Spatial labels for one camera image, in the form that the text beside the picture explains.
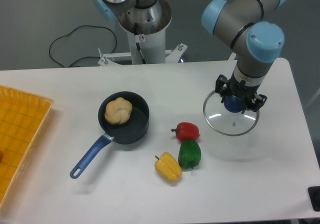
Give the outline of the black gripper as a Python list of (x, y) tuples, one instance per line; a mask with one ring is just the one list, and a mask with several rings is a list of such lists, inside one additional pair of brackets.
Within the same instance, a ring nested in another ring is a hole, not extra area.
[(248, 86), (245, 80), (238, 81), (234, 74), (228, 80), (226, 76), (220, 74), (215, 81), (215, 93), (221, 97), (221, 103), (224, 103), (226, 97), (236, 97), (244, 101), (242, 114), (246, 111), (256, 113), (267, 101), (267, 96), (257, 94), (260, 84)]

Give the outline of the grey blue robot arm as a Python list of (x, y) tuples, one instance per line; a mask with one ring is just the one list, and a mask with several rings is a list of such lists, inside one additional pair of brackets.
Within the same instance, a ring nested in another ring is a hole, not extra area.
[(257, 112), (267, 97), (258, 94), (285, 44), (282, 29), (264, 16), (287, 0), (213, 0), (204, 9), (202, 26), (226, 44), (238, 57), (230, 78), (220, 75), (215, 93), (231, 113)]

